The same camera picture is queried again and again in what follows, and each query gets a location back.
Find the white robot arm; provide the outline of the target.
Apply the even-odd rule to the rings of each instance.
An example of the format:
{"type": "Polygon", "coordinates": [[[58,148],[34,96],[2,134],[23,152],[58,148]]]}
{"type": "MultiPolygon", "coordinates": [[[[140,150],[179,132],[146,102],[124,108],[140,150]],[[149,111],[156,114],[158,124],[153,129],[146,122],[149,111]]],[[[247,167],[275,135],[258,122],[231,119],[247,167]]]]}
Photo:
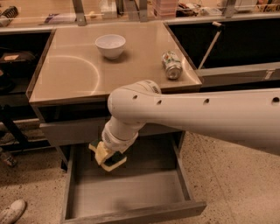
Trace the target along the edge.
{"type": "Polygon", "coordinates": [[[260,150],[280,149],[280,90],[162,94],[151,80],[119,87],[108,97],[110,120],[94,149],[103,166],[125,152],[147,123],[187,130],[260,150]]]}

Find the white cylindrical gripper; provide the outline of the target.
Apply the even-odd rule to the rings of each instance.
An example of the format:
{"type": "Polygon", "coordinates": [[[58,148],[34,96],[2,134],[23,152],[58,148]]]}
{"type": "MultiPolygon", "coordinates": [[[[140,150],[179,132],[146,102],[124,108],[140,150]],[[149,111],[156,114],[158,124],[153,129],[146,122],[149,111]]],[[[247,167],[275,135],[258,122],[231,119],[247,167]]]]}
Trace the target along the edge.
{"type": "Polygon", "coordinates": [[[105,124],[101,140],[96,147],[94,158],[98,165],[110,158],[114,151],[124,153],[137,139],[144,123],[126,123],[113,116],[105,124]]]}

